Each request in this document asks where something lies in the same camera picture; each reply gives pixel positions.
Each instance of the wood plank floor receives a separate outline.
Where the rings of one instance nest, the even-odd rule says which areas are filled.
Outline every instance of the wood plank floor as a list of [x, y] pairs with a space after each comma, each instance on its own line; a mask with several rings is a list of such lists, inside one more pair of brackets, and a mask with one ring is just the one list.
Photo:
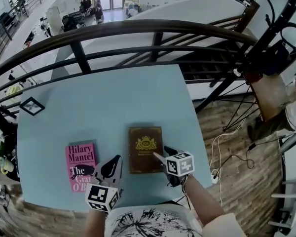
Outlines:
[[[237, 107], [238, 103], [216, 101], [198, 114], [209, 161], [213, 139], [223, 133], [223, 127], [227, 125]], [[248, 104], [244, 104], [238, 111], [238, 116], [247, 108]], [[251, 145], [246, 126], [252, 120], [253, 118], [246, 120], [236, 134], [221, 137], [222, 162], [231, 154], [245, 158], [246, 151]], [[229, 159], [222, 168], [222, 206], [226, 212], [236, 215], [247, 236], [272, 236], [274, 229], [267, 222], [274, 215], [278, 199], [271, 198], [271, 194], [280, 192], [282, 181], [281, 156], [278, 149], [278, 142], [272, 142], [256, 146], [249, 151], [248, 158], [255, 161], [253, 169], [248, 169], [246, 162], [237, 157]], [[219, 153], [215, 143], [211, 169], [218, 167]], [[217, 201], [220, 201], [218, 184], [208, 190]], [[0, 206], [0, 215], [0, 229], [6, 236], [21, 237], [78, 236], [86, 217], [85, 213], [49, 209], [26, 203], [22, 200], [19, 186], [11, 191], [8, 212]]]

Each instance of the hardcover book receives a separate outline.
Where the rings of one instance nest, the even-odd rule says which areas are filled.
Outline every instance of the hardcover book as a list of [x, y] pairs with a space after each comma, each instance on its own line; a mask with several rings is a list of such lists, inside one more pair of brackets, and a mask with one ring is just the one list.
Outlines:
[[130, 173], [162, 172], [162, 164], [153, 156], [153, 152], [163, 156], [161, 127], [131, 127], [129, 129]]
[[66, 161], [72, 191], [85, 192], [97, 164], [94, 144], [66, 146]]

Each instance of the black and white printed shirt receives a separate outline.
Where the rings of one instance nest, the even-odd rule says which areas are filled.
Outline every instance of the black and white printed shirt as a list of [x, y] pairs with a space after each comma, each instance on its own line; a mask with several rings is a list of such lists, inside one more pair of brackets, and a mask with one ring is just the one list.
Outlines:
[[106, 237], [244, 237], [233, 214], [218, 217], [202, 229], [183, 206], [160, 204], [114, 209], [106, 220]]

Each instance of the hand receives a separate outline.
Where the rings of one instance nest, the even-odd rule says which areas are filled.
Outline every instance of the hand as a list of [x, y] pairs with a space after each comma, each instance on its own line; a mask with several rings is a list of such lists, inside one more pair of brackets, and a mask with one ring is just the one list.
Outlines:
[[[174, 155], [177, 155], [179, 153], [183, 153], [183, 151], [177, 151], [177, 150], [175, 150], [173, 148], [170, 148], [170, 147], [167, 147], [167, 146], [164, 146], [163, 149], [164, 149], [165, 152], [167, 152], [169, 154], [169, 156], [174, 156]], [[153, 153], [153, 155], [155, 157], [157, 157], [161, 161], [161, 163], [163, 165], [163, 173], [166, 174], [167, 179], [170, 182], [171, 186], [172, 187], [176, 187], [176, 186], [180, 185], [181, 182], [185, 179], [186, 175], [185, 176], [178, 177], [178, 176], [169, 174], [167, 172], [166, 158], [165, 157], [162, 157], [161, 155], [159, 155], [157, 153]]]

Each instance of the pink book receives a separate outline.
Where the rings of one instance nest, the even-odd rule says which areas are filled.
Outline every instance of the pink book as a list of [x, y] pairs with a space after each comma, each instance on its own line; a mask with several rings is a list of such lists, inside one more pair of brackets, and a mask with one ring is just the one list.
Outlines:
[[94, 144], [66, 146], [66, 160], [72, 191], [85, 192], [97, 164]]

